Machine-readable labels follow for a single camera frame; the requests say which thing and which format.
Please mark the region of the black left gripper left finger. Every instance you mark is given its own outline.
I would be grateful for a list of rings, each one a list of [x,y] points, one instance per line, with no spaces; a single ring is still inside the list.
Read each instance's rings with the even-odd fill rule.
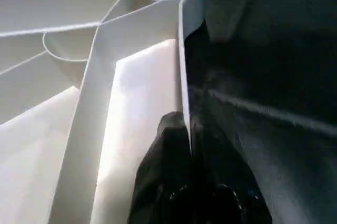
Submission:
[[[135,178],[129,223],[191,223],[191,152],[183,114],[164,115]]]

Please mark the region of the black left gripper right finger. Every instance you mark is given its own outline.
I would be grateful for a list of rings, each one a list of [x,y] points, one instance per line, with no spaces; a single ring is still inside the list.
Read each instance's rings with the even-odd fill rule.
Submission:
[[[191,129],[195,223],[272,223],[252,170],[225,135]]]

